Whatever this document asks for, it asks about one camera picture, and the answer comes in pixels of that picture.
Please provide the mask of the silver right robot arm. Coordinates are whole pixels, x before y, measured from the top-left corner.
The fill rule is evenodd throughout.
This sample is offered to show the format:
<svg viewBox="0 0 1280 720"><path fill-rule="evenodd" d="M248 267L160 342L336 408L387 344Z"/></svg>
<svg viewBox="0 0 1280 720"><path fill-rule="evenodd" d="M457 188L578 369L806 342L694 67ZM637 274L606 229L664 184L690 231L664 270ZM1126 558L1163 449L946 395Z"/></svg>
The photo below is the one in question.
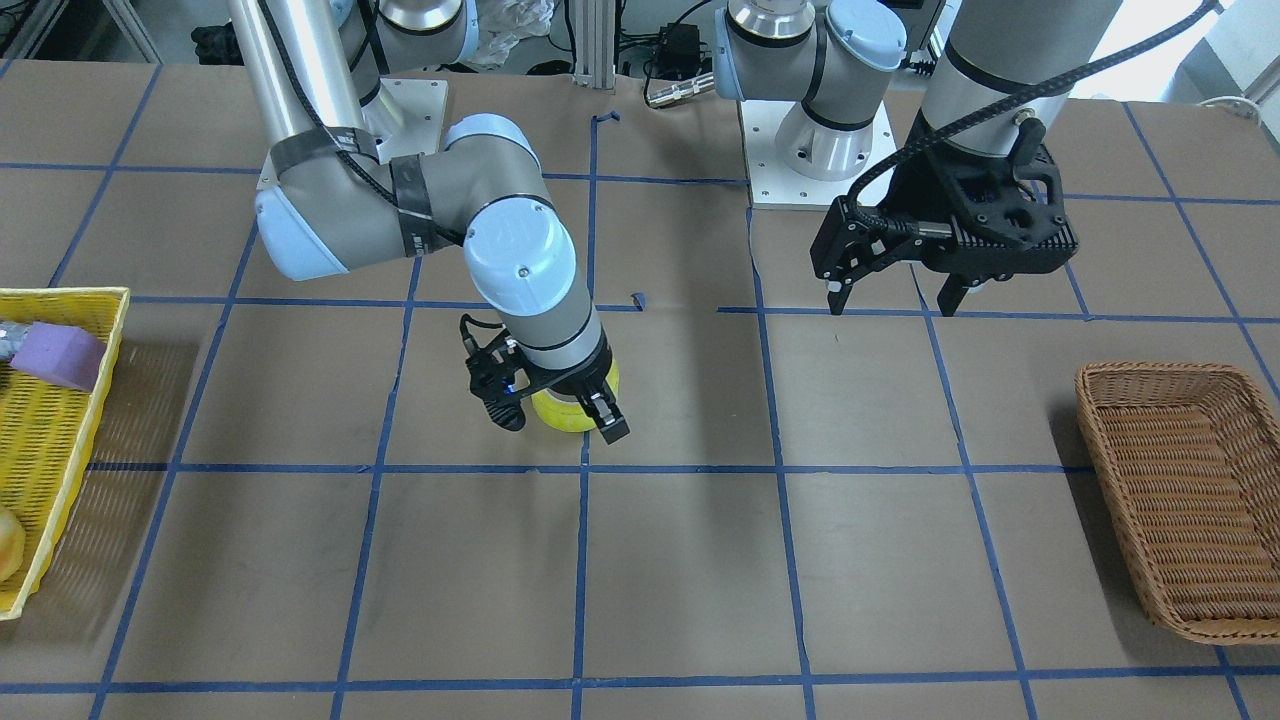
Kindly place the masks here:
<svg viewBox="0 0 1280 720"><path fill-rule="evenodd" d="M524 132L472 114L421 140L425 115L390 97L388 73L462 61L472 1L232 1L232 27L268 128L255 199L276 269L308 281L460 247L495 310L480 345L460 324L470 389L507 430L532 398L544 423L628 433L617 368L576 247Z"/></svg>

